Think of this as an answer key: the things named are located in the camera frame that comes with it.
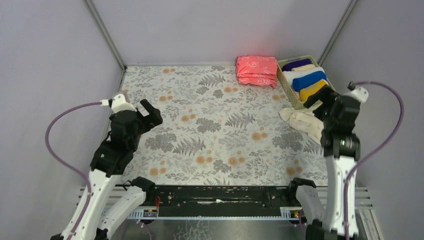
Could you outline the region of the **blue towel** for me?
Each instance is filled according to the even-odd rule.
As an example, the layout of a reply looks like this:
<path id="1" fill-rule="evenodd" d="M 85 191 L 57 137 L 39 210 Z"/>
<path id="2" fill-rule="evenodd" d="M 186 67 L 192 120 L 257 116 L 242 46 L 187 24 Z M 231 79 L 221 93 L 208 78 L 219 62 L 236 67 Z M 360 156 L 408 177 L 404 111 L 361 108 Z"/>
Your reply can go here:
<path id="1" fill-rule="evenodd" d="M 327 75 L 323 71 L 315 71 L 302 77 L 296 77 L 292 81 L 292 88 L 295 92 L 307 88 L 320 80 L 327 80 Z"/>

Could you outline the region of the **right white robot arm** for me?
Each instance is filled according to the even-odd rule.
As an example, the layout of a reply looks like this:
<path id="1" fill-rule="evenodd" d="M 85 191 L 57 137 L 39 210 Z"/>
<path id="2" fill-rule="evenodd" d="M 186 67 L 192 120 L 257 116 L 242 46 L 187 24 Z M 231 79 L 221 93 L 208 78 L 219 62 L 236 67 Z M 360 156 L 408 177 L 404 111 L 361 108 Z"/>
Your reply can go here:
<path id="1" fill-rule="evenodd" d="M 322 121 L 320 144 L 327 169 L 327 202 L 318 199 L 318 191 L 312 180 L 294 178 L 289 191 L 300 203 L 307 220 L 307 240 L 358 240 L 359 228 L 355 213 L 355 166 L 361 155 L 361 144 L 353 129 L 369 93 L 352 85 L 349 92 L 339 94 L 329 86 L 322 87 L 308 97 L 305 108 L 315 102 L 321 105 L 313 111 Z"/>

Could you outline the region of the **yellow white towel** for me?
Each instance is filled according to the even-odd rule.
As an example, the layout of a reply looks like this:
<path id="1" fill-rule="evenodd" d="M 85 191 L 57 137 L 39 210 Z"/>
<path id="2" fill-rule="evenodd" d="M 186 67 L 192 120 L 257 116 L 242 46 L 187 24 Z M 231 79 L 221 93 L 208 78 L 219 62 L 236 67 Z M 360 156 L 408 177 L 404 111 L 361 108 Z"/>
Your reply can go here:
<path id="1" fill-rule="evenodd" d="M 310 96 L 317 93 L 322 87 L 327 86 L 328 82 L 324 79 L 317 81 L 316 83 L 305 87 L 299 92 L 299 100 L 305 102 Z"/>

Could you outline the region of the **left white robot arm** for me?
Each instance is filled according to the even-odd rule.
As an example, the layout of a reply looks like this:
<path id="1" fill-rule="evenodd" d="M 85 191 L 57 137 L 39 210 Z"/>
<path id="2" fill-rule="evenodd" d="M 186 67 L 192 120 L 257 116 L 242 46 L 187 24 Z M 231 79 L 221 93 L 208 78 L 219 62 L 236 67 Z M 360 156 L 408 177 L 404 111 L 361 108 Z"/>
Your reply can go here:
<path id="1" fill-rule="evenodd" d="M 140 100 L 140 104 L 147 115 L 143 115 L 125 96 L 119 94 L 111 99 L 82 104 L 66 110 L 48 125 L 44 137 L 47 150 L 58 162 L 77 173 L 86 183 L 70 222 L 61 233 L 53 235 L 51 239 L 109 240 L 136 207 L 155 199 L 155 183 L 139 176 L 130 182 L 124 196 L 108 211 L 104 211 L 113 188 L 134 158 L 141 136 L 163 123 L 160 110 L 153 107 L 147 99 Z M 89 173 L 84 174 L 53 151 L 49 139 L 50 131 L 66 114 L 97 105 L 108 106 L 112 110 L 109 117 L 110 130 L 94 152 Z"/>

